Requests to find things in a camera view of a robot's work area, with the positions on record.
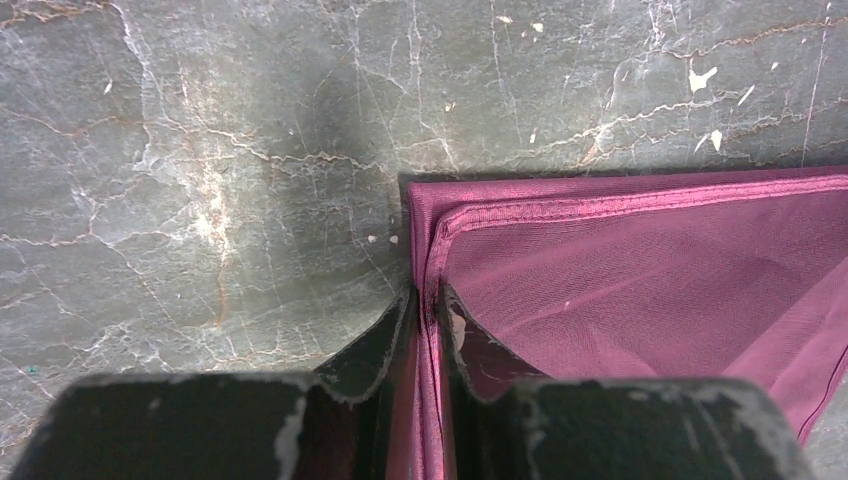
paint chip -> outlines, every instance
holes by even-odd
[[[745,103],[745,100],[748,99],[748,95],[750,95],[751,92],[753,92],[753,91],[754,91],[754,85],[751,85],[751,88],[749,88],[748,91],[745,92],[745,95],[742,95],[742,98],[739,99],[739,103],[737,103],[736,106],[738,107],[739,105],[742,105],[743,103]]]
[[[711,68],[707,73],[703,75],[698,75],[695,73],[692,68],[689,68],[689,88],[692,89],[692,93],[697,92],[702,88],[707,88],[707,81],[713,78],[713,75],[718,73],[718,67]]]
[[[704,134],[704,136],[701,137],[701,140],[698,142],[697,145],[695,145],[695,151],[696,152],[701,148],[701,145],[703,145],[704,142],[707,141],[707,138],[709,138],[709,134]]]
[[[713,133],[710,134],[710,140],[712,140],[713,147],[715,147],[716,152],[721,150],[721,137],[722,134],[718,130],[713,130]]]

marble floor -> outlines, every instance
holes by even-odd
[[[296,369],[412,178],[848,160],[845,0],[0,0],[0,476],[99,371]],[[807,447],[848,477],[848,391]]]

maroon cloth bag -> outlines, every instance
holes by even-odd
[[[415,477],[445,476],[435,319],[556,378],[732,376],[804,441],[845,369],[848,168],[412,184]]]

